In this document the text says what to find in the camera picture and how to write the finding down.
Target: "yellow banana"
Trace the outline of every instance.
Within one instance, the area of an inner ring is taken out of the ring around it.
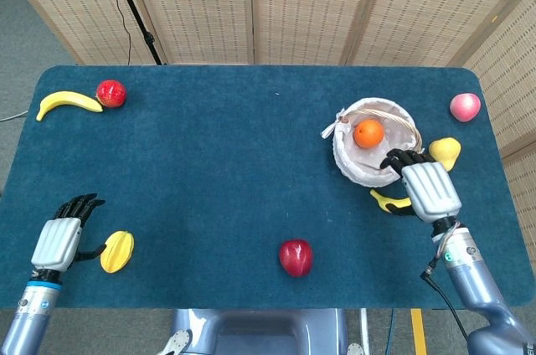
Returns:
[[[387,209],[387,207],[385,207],[386,204],[393,204],[398,208],[408,207],[411,205],[410,198],[386,198],[385,196],[382,196],[376,192],[374,189],[370,190],[370,195],[376,199],[378,206],[387,213],[390,213],[390,211]]]
[[[100,254],[100,265],[107,273],[125,267],[132,256],[134,237],[130,232],[116,231],[106,240],[106,249]]]
[[[102,105],[99,101],[93,100],[87,95],[75,93],[74,91],[57,91],[41,100],[39,113],[35,119],[41,121],[47,112],[60,105],[75,105],[88,111],[102,112]]]

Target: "gray carpet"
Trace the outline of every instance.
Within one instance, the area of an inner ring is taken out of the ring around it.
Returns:
[[[73,60],[25,0],[0,0],[0,118],[28,108],[41,73],[56,64]],[[0,191],[11,167],[23,119],[0,123]],[[25,281],[21,281],[21,294]],[[516,309],[536,332],[536,305]],[[351,342],[359,341],[356,311],[347,311]],[[12,310],[0,311],[0,338],[5,336]],[[368,312],[372,354],[383,354],[389,330],[390,310]],[[467,354],[465,343],[448,311],[425,311],[428,353]],[[484,326],[479,316],[461,312],[468,331]],[[149,355],[163,348],[171,321],[169,310],[70,310],[58,309],[50,323],[41,353],[94,355]],[[415,354],[410,313],[396,312],[392,355]]]

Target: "wire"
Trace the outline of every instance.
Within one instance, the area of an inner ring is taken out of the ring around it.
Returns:
[[[12,119],[24,118],[28,114],[28,111],[21,112],[20,114],[8,116],[7,118],[0,119],[0,122],[11,121]]]
[[[449,309],[451,310],[452,315],[454,316],[454,319],[456,320],[456,324],[460,328],[461,334],[467,341],[467,333],[465,328],[463,328],[463,325],[461,324],[460,317],[458,317],[458,314],[456,313],[456,309],[454,309],[454,306],[452,306],[451,302],[449,301],[449,298],[446,297],[445,293],[441,290],[441,288],[431,279],[429,275],[421,276],[421,278],[432,287],[432,289],[437,292],[439,295],[441,295],[441,298],[443,298],[443,301],[445,301],[446,305],[449,306]]]
[[[128,34],[128,62],[127,62],[127,64],[130,65],[131,64],[132,36],[128,32],[128,30],[126,29],[125,16],[123,15],[123,12],[121,11],[121,8],[119,7],[119,0],[116,0],[116,6],[117,6],[117,10],[119,11],[119,14],[121,15],[121,19],[123,20],[123,28],[125,29],[126,33]]]
[[[393,332],[394,332],[394,309],[391,311],[391,325],[389,326],[389,335],[387,337],[387,347],[385,348],[385,355],[389,355],[391,352],[391,346],[393,344]]]
[[[437,252],[435,253],[435,257],[437,259],[439,259],[443,254],[443,250],[445,250],[447,241],[451,238],[452,234],[454,234],[454,231],[456,231],[456,228],[458,228],[460,224],[460,221],[456,221],[454,225],[452,225],[449,230],[446,231],[446,233],[443,235],[443,238],[441,239],[441,242],[437,247]]]

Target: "yellow pear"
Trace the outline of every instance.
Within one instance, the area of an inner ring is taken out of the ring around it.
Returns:
[[[447,171],[450,171],[460,156],[461,144],[453,137],[445,137],[433,141],[428,147],[428,152],[436,161],[443,164]]]

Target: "yellow fruit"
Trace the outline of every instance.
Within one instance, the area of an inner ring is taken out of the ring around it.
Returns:
[[[125,267],[134,249],[134,237],[130,232],[114,232],[106,240],[106,249],[100,254],[100,265],[107,273],[115,273]]]
[[[386,198],[385,196],[379,194],[374,189],[370,190],[370,195],[376,199],[378,206],[387,213],[390,213],[387,208],[387,204],[393,204],[395,207],[403,208],[411,205],[410,198]]]
[[[450,171],[460,156],[461,144],[453,137],[433,141],[428,147],[428,152],[433,158],[443,164]]]
[[[93,100],[87,95],[75,93],[74,91],[56,91],[41,100],[39,113],[35,117],[42,121],[47,112],[60,105],[75,105],[88,111],[102,112],[102,105],[97,100]]]

